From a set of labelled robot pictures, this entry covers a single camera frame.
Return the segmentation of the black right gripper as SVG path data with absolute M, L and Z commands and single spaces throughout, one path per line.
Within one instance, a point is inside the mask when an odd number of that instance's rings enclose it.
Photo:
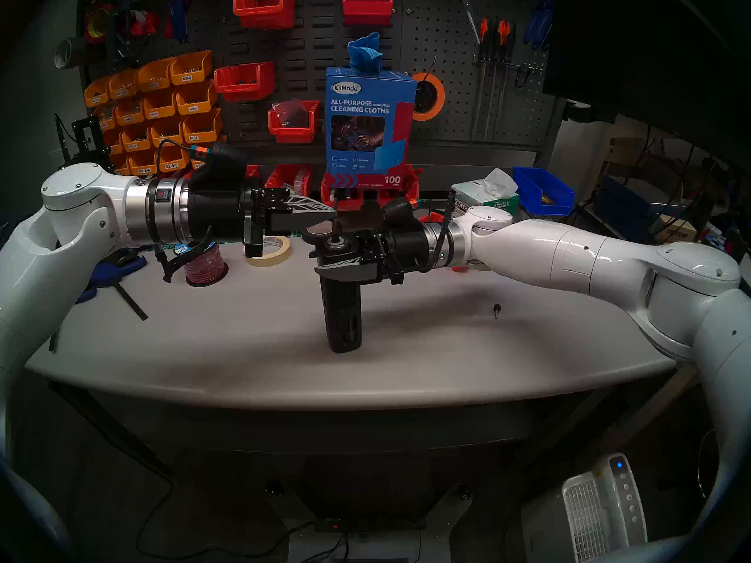
M 428 270 L 429 244 L 424 231 L 362 230 L 355 236 L 360 243 L 359 257 L 318 264 L 315 272 L 322 279 L 358 284 L 387 280 L 403 284 L 407 273 Z

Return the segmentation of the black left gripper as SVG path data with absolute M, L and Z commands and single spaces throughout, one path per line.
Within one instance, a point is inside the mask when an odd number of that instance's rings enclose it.
M 336 211 L 291 190 L 268 188 L 260 179 L 189 186 L 188 222 L 194 240 L 242 241 L 245 257 L 264 253 L 264 237 L 302 231 L 336 219 Z

